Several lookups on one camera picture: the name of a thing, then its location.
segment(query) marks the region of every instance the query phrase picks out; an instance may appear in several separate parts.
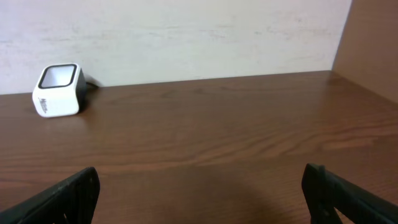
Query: dark wood surface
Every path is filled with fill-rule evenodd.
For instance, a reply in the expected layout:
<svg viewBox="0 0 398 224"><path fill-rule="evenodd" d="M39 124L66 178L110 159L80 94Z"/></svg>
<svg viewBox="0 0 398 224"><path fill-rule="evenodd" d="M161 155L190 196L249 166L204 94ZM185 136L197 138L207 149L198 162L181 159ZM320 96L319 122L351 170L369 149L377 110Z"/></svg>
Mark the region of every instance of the dark wood surface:
<svg viewBox="0 0 398 224"><path fill-rule="evenodd" d="M45 119L0 96L0 210L87 166L93 223L310 223L308 162L398 202L398 106L331 72L100 88Z"/></svg>
<svg viewBox="0 0 398 224"><path fill-rule="evenodd" d="M333 71L398 102L398 1L353 0Z"/></svg>

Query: brown wooden panel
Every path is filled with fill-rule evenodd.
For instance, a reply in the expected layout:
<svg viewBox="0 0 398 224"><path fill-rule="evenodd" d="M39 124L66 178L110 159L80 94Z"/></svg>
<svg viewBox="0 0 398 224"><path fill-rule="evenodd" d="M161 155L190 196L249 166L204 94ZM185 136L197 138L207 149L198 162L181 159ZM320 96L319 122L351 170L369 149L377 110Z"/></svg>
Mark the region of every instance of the brown wooden panel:
<svg viewBox="0 0 398 224"><path fill-rule="evenodd" d="M353 0L333 71L398 102L398 1Z"/></svg>
<svg viewBox="0 0 398 224"><path fill-rule="evenodd" d="M45 119L0 96L0 210L86 166L93 223L309 223L308 162L398 202L398 106L331 72L100 88Z"/></svg>

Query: white cube-shaped device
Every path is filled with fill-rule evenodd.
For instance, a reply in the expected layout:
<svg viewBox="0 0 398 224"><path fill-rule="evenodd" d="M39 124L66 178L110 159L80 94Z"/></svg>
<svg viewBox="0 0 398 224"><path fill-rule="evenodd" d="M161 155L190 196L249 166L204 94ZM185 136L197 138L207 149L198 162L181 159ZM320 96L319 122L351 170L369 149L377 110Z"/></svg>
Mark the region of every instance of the white cube-shaped device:
<svg viewBox="0 0 398 224"><path fill-rule="evenodd" d="M79 112L86 95L86 81L76 63L45 68L32 94L39 115L45 118Z"/></svg>

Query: black object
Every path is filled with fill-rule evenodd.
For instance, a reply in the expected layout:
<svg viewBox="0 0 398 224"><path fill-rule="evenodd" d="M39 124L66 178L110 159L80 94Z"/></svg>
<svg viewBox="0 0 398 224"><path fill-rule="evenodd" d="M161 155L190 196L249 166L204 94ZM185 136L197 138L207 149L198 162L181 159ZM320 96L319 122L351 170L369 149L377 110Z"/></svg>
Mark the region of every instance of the black object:
<svg viewBox="0 0 398 224"><path fill-rule="evenodd" d="M89 167L1 212L0 223L90 224L99 194L98 174Z"/></svg>
<svg viewBox="0 0 398 224"><path fill-rule="evenodd" d="M302 189L312 224L342 223L336 209L354 223L398 223L398 207L325 170L307 164Z"/></svg>

